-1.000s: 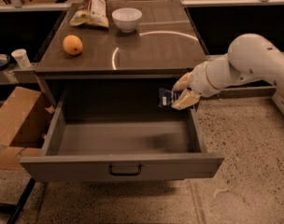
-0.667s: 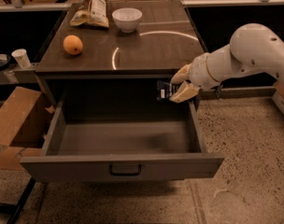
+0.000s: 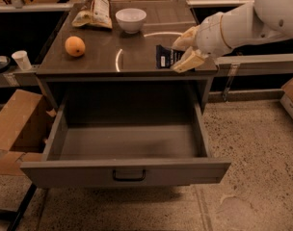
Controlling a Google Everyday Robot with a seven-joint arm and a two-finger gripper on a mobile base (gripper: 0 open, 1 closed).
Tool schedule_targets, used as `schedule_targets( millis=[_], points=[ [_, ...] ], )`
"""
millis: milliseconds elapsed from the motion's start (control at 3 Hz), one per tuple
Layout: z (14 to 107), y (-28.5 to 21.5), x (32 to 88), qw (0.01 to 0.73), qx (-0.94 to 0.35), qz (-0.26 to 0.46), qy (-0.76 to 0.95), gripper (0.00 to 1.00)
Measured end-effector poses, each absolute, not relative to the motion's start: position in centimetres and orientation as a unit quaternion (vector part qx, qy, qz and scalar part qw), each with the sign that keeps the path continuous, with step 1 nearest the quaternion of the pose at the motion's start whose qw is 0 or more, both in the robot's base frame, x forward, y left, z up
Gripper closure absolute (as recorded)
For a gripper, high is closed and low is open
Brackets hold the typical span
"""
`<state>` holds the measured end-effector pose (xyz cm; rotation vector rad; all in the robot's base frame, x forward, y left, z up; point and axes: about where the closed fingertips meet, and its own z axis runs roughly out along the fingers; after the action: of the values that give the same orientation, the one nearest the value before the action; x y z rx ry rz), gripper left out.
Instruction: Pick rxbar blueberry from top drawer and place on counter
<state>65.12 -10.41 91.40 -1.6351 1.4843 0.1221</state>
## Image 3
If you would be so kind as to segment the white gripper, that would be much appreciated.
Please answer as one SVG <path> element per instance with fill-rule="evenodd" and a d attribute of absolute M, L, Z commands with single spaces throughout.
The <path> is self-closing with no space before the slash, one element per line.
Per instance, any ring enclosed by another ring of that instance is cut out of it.
<path fill-rule="evenodd" d="M 232 52 L 226 43 L 222 29 L 223 13 L 215 13 L 204 19 L 198 26 L 186 30 L 173 43 L 172 49 L 185 51 L 172 70 L 182 73 L 205 63 L 208 56 L 219 58 Z"/>

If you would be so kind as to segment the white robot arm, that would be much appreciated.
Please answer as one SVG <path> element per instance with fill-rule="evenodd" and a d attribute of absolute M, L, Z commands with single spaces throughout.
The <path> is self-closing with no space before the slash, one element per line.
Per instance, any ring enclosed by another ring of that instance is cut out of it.
<path fill-rule="evenodd" d="M 244 45 L 293 39 L 293 0 L 253 0 L 215 13 L 189 28 L 173 43 L 183 55 L 172 65 L 178 73 L 196 68 Z"/>

